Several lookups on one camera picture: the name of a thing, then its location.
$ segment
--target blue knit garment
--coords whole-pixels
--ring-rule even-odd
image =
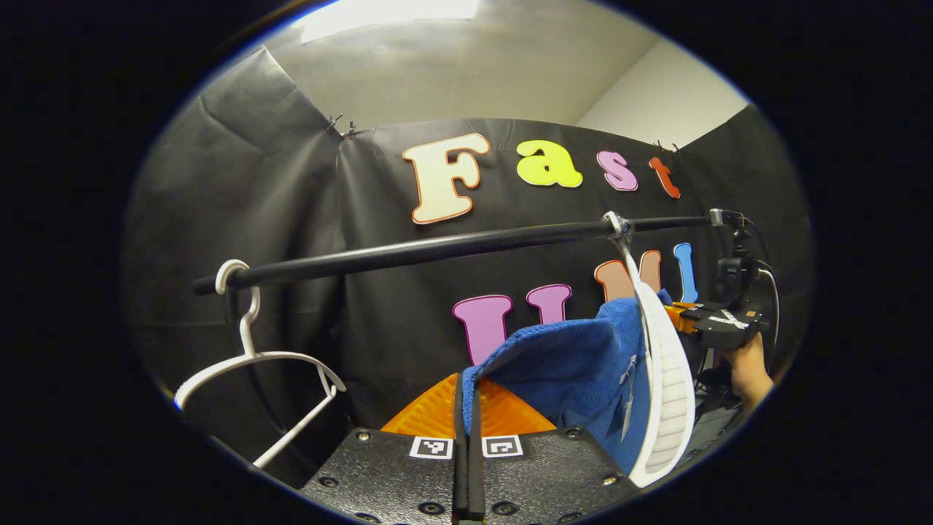
[[[658,297],[666,305],[672,303],[665,290]],[[631,472],[645,439],[650,406],[645,337],[634,297],[604,304],[596,319],[522,328],[486,361],[467,368],[462,406],[467,435],[474,386],[483,376],[522,398],[558,428],[586,428],[623,472]]]

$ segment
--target orange letter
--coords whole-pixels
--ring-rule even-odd
[[[607,303],[622,297],[635,297],[632,278],[629,277],[629,272],[622,261],[603,262],[596,266],[592,276],[596,282],[603,285],[603,296]],[[655,293],[661,291],[661,253],[659,251],[652,249],[642,254],[638,276]]]
[[[459,178],[468,188],[476,188],[480,185],[480,167],[473,155],[465,151],[457,155],[455,163],[447,162],[447,154],[456,149],[487,153],[489,147],[486,137],[471,133],[406,149],[402,158],[414,166],[418,186],[418,207],[411,212],[411,220],[416,224],[428,224],[452,219],[473,209],[473,201],[458,195],[453,181]]]
[[[658,157],[653,157],[648,161],[648,165],[654,168],[654,171],[658,174],[661,185],[664,187],[667,194],[672,198],[679,199],[680,190],[671,182],[671,168],[665,166]]]

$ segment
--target hand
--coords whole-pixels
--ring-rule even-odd
[[[761,332],[756,333],[744,347],[721,353],[731,365],[732,391],[748,408],[755,408],[774,385],[764,368]]]

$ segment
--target wall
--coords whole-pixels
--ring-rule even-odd
[[[748,104],[717,72],[662,39],[583,115],[577,126],[683,148]]]

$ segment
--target orange gripper part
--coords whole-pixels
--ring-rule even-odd
[[[693,307],[694,305],[690,303],[674,303],[673,306],[664,305],[664,311],[667,312],[667,317],[671,319],[674,328],[676,328],[678,332],[692,333],[694,332],[693,323],[695,321],[693,319],[684,319],[680,317],[680,312]]]
[[[428,389],[382,427],[383,432],[454,438],[453,398],[457,374]],[[487,378],[479,384],[482,435],[513,435],[556,429],[528,403]]]

